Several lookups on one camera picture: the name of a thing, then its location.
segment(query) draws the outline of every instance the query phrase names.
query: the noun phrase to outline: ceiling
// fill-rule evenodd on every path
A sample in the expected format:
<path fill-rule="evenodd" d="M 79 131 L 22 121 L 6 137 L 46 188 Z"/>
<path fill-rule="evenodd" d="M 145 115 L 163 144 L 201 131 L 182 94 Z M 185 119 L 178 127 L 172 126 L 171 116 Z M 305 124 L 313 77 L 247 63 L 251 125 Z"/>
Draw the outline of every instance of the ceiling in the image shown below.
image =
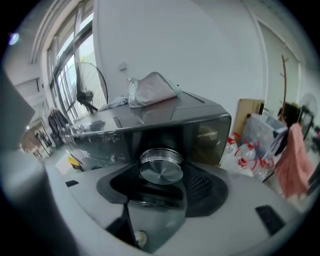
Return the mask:
<path fill-rule="evenodd" d="M 18 42 L 8 46 L 2 61 L 12 84 L 35 110 L 31 124 L 39 119 L 41 105 L 46 96 L 42 87 L 40 64 L 29 64 L 29 60 L 39 25 L 53 2 L 54 0 L 42 0 L 31 10 L 16 30 L 19 34 Z"/>

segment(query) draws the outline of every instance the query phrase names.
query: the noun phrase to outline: plastic bag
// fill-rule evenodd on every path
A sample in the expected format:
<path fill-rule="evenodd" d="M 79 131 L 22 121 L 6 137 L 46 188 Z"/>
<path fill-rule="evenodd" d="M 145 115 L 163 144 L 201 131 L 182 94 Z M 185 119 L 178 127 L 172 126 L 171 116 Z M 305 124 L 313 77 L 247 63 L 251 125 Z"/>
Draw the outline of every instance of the plastic bag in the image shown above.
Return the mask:
<path fill-rule="evenodd" d="M 151 72 L 145 78 L 129 80 L 129 106 L 142 108 L 157 102 L 177 97 L 180 89 L 158 72 Z"/>

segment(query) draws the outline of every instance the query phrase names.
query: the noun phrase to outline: metal lid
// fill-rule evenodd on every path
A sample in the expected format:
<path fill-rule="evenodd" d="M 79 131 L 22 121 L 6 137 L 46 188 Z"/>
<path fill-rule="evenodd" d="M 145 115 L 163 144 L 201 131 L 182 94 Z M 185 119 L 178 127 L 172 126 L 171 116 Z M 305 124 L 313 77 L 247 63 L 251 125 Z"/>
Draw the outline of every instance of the metal lid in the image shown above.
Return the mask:
<path fill-rule="evenodd" d="M 152 160 L 140 167 L 141 176 L 148 182 L 157 185 L 168 185 L 183 177 L 181 167 L 168 160 Z"/>
<path fill-rule="evenodd" d="M 141 164 L 155 160 L 165 160 L 181 164 L 183 158 L 177 151 L 169 148 L 152 148 L 143 152 L 140 157 Z"/>

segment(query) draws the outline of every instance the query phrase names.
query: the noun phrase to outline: pink towel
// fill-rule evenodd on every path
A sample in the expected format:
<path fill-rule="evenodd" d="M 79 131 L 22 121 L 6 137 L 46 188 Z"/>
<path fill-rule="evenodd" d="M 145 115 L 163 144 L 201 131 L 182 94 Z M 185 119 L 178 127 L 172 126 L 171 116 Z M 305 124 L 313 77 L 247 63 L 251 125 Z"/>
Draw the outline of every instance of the pink towel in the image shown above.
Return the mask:
<path fill-rule="evenodd" d="M 315 169 L 308 158 L 298 123 L 290 127 L 286 148 L 276 163 L 274 171 L 285 198 L 308 191 L 308 181 Z"/>

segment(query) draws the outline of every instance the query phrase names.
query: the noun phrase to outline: window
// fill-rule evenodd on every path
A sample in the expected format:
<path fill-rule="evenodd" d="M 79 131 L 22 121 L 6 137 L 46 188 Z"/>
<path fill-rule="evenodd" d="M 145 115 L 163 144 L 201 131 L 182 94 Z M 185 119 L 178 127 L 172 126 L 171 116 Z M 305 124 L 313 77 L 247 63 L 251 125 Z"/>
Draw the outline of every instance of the window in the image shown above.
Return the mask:
<path fill-rule="evenodd" d="M 83 68 L 81 74 L 87 81 L 85 89 L 93 92 L 91 104 L 99 109 L 107 103 L 100 75 L 95 68 L 92 34 L 93 6 L 93 0 L 79 3 L 54 36 L 47 54 L 48 75 L 53 80 L 52 97 L 56 106 L 71 123 L 89 114 L 89 110 L 77 101 L 76 61 L 85 62 L 83 65 L 87 67 L 87 69 Z"/>

